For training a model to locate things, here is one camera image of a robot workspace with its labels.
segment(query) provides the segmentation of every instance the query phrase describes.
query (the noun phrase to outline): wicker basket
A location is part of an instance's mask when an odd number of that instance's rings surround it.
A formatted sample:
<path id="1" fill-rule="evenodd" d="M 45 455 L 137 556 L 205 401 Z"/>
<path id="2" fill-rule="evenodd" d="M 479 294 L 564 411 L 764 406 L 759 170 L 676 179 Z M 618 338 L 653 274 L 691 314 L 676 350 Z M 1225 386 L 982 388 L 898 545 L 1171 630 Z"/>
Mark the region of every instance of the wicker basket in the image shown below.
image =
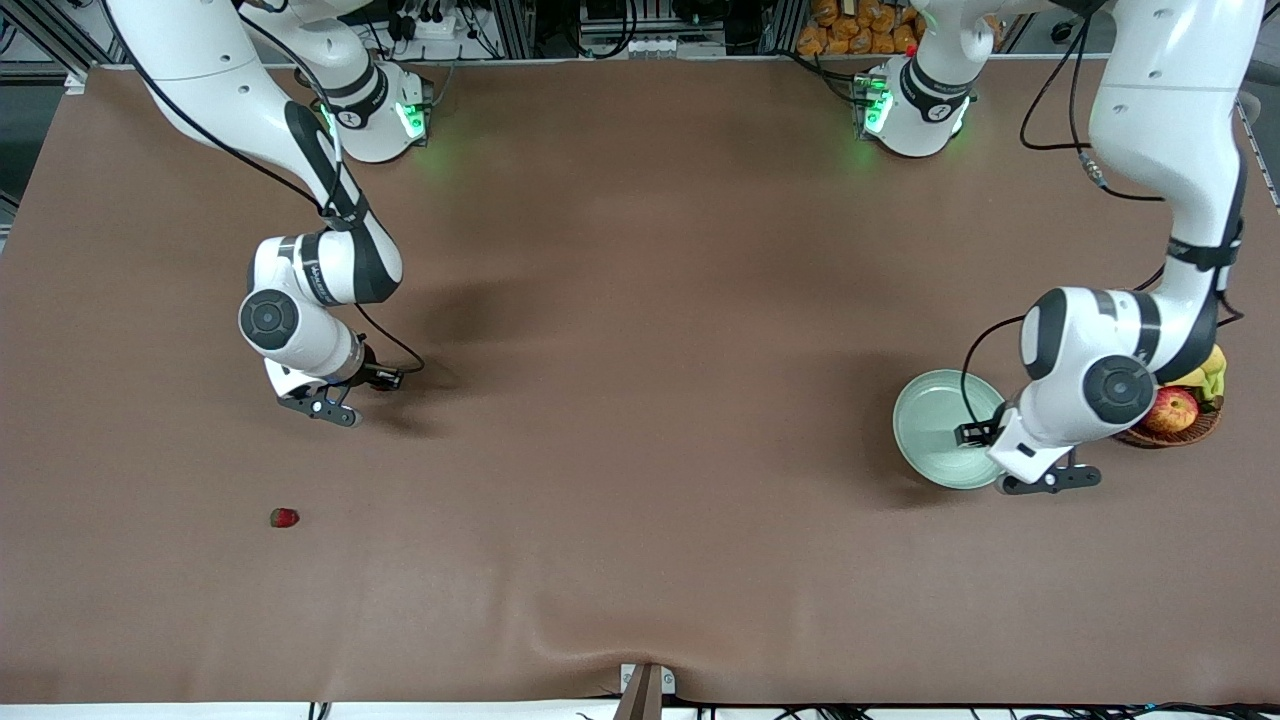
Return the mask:
<path id="1" fill-rule="evenodd" d="M 1134 425 L 1123 433 L 1111 436 L 1114 439 L 1143 450 L 1162 450 L 1194 445 L 1210 436 L 1222 421 L 1222 398 L 1215 397 L 1212 409 L 1201 410 L 1192 427 L 1178 433 L 1153 433 L 1142 425 Z"/>

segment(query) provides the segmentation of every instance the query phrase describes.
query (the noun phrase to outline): brown table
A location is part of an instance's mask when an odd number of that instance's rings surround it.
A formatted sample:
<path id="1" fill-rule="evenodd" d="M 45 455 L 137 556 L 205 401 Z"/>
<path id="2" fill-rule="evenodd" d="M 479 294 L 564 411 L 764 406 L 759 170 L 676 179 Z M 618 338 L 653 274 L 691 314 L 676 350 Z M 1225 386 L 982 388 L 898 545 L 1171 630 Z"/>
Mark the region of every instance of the brown table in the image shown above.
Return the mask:
<path id="1" fill-rule="evenodd" d="M 1161 260 L 1166 208 L 1019 147 L 1047 69 L 993 63 L 920 161 L 783 61 L 460 70 L 429 149 L 355 167 L 406 263 L 375 315 L 449 370 L 357 391 L 353 432 L 276 407 L 237 333 L 308 208 L 93 73 L 0 259 L 0 700 L 590 696 L 635 660 L 718 702 L 1280 698 L 1257 168 L 1213 437 L 1087 446 L 1101 487 L 1030 498 L 893 445 L 913 375 Z M 975 361 L 1005 392 L 1015 347 Z"/>

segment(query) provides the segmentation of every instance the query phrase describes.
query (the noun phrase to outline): green plate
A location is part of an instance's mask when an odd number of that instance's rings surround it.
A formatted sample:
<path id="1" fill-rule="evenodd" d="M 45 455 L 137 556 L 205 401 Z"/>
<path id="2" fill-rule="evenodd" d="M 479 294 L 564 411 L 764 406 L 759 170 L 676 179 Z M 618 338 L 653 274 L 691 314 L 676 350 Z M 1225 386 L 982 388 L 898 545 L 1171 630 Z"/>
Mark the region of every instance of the green plate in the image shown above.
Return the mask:
<path id="1" fill-rule="evenodd" d="M 965 380 L 969 404 L 986 420 L 1004 402 L 982 378 Z M 957 447 L 955 429 L 970 421 L 960 397 L 960 370 L 931 370 L 906 383 L 893 405 L 893 438 L 902 457 L 929 480 L 955 489 L 977 489 L 1001 475 L 983 447 Z"/>

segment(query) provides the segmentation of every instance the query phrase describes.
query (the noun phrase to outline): cable connector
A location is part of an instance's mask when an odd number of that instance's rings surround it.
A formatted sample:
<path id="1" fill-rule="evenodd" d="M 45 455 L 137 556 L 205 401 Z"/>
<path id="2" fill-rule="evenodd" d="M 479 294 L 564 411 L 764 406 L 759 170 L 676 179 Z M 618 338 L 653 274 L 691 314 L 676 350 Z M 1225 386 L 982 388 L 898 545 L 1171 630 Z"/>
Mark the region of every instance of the cable connector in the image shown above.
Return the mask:
<path id="1" fill-rule="evenodd" d="M 1102 168 L 1093 161 L 1093 158 L 1089 158 L 1089 154 L 1083 150 L 1079 151 L 1079 156 L 1080 167 L 1084 168 L 1084 174 L 1089 176 L 1093 184 L 1102 188 L 1107 187 L 1107 178 L 1102 177 Z"/>

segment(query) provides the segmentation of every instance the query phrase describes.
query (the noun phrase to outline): fruit basket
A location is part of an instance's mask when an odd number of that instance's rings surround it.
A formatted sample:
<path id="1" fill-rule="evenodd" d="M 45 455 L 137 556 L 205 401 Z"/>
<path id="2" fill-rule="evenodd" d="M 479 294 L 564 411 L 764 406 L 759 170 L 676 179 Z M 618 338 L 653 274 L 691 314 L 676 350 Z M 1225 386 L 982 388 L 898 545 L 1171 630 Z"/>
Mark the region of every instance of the fruit basket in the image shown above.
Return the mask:
<path id="1" fill-rule="evenodd" d="M 1184 447 L 1207 438 L 1222 421 L 1225 375 L 1226 356 L 1215 345 L 1199 368 L 1160 388 L 1137 425 L 1111 437 L 1143 450 Z"/>

